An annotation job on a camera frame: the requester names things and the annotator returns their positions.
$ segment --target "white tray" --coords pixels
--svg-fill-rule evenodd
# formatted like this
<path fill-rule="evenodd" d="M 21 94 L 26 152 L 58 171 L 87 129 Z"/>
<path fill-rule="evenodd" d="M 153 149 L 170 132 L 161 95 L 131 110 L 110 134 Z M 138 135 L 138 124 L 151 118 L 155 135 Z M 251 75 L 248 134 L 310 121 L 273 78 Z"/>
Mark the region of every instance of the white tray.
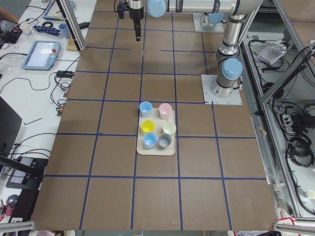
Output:
<path fill-rule="evenodd" d="M 163 125 L 170 121 L 175 123 L 175 112 L 173 111 L 169 117 L 169 119 L 162 119 L 159 116 L 158 108 L 152 108 L 150 117 L 142 117 L 141 113 L 140 119 L 139 119 L 139 128 L 138 128 L 138 139 L 137 139 L 137 152 L 140 155 L 152 155 L 152 156 L 171 156 L 175 153 L 176 150 L 176 140 L 175 140 L 175 134 L 172 134 L 172 142 L 167 148 L 161 148 L 159 144 L 157 143 L 153 149 L 144 149 L 143 145 L 143 135 L 145 134 L 141 130 L 141 124 L 145 120 L 151 120 L 153 121 L 155 127 L 153 133 L 156 134 L 158 137 L 160 134 L 163 133 Z"/>

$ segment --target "cup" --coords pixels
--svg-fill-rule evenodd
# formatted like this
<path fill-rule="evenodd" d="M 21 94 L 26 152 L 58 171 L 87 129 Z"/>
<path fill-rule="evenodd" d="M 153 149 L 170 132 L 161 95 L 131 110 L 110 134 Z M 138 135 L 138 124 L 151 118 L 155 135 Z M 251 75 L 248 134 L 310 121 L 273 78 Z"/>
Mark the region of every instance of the cup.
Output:
<path fill-rule="evenodd" d="M 154 148 L 154 146 L 157 143 L 157 140 L 158 140 L 157 136 L 154 133 L 152 133 L 152 132 L 146 133 L 143 136 L 144 148 L 145 149 L 152 149 L 152 148 Z"/>
<path fill-rule="evenodd" d="M 151 102 L 141 102 L 139 109 L 140 109 L 140 113 L 142 117 L 149 117 L 151 115 L 151 111 L 152 111 L 152 103 Z"/>
<path fill-rule="evenodd" d="M 20 24 L 20 29 L 23 31 L 24 34 L 26 35 L 31 35 L 32 31 L 30 28 L 30 25 L 26 24 L 26 23 L 21 23 Z"/>
<path fill-rule="evenodd" d="M 171 115 L 173 108 L 168 103 L 162 103 L 159 107 L 159 115 L 162 119 L 168 119 Z"/>
<path fill-rule="evenodd" d="M 163 132 L 169 135 L 174 134 L 176 132 L 176 124 L 174 124 L 173 122 L 166 122 L 163 125 Z"/>
<path fill-rule="evenodd" d="M 66 39 L 70 39 L 71 38 L 71 34 L 69 31 L 69 28 L 67 26 L 66 23 L 62 23 L 59 25 L 59 29 L 60 29 L 60 33 L 66 38 Z"/>
<path fill-rule="evenodd" d="M 315 199 L 315 191 L 307 190 L 304 192 L 304 196 L 308 199 L 314 200 Z"/>
<path fill-rule="evenodd" d="M 154 123 L 151 120 L 145 120 L 141 124 L 141 130 L 145 133 L 153 132 L 154 130 Z"/>
<path fill-rule="evenodd" d="M 161 148 L 167 148 L 171 144 L 172 138 L 169 134 L 160 134 L 157 138 L 157 142 Z"/>

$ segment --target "pink cup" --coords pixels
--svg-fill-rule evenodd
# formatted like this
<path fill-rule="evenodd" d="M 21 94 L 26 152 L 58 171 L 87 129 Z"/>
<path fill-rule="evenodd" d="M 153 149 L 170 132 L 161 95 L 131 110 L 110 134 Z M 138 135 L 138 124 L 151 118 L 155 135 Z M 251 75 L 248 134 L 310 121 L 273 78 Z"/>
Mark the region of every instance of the pink cup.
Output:
<path fill-rule="evenodd" d="M 173 112 L 173 108 L 168 103 L 162 103 L 159 108 L 159 115 L 162 119 L 168 119 Z"/>

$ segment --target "white mounting plate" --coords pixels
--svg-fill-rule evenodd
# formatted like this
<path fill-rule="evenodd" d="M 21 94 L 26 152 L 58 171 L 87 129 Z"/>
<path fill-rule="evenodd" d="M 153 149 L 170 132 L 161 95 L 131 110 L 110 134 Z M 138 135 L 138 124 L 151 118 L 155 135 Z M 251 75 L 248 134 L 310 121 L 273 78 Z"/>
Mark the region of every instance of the white mounting plate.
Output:
<path fill-rule="evenodd" d="M 217 79 L 217 75 L 201 75 L 203 98 L 205 104 L 221 104 L 221 105 L 242 105 L 242 99 L 240 91 L 238 89 L 233 90 L 232 94 L 227 98 L 220 98 L 215 96 L 211 90 L 210 85 L 212 81 Z"/>
<path fill-rule="evenodd" d="M 206 32 L 206 33 L 224 33 L 224 28 L 222 23 L 216 24 L 216 26 L 212 28 L 204 28 L 200 24 L 200 18 L 203 13 L 193 13 L 193 24 L 195 26 L 195 32 Z"/>

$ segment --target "blue joint cap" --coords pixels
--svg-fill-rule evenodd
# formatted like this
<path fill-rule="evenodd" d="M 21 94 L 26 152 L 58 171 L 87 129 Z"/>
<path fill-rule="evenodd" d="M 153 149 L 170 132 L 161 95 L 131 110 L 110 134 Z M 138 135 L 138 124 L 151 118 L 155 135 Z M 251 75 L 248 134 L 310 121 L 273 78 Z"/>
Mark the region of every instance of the blue joint cap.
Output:
<path fill-rule="evenodd" d="M 222 66 L 222 74 L 228 80 L 237 80 L 243 71 L 242 63 L 236 58 L 229 58 L 224 61 Z"/>
<path fill-rule="evenodd" d="M 224 14 L 223 13 L 209 13 L 207 19 L 209 23 L 215 25 L 223 21 Z"/>
<path fill-rule="evenodd" d="M 159 18 L 166 12 L 166 4 L 164 0 L 148 0 L 148 12 L 154 18 Z"/>

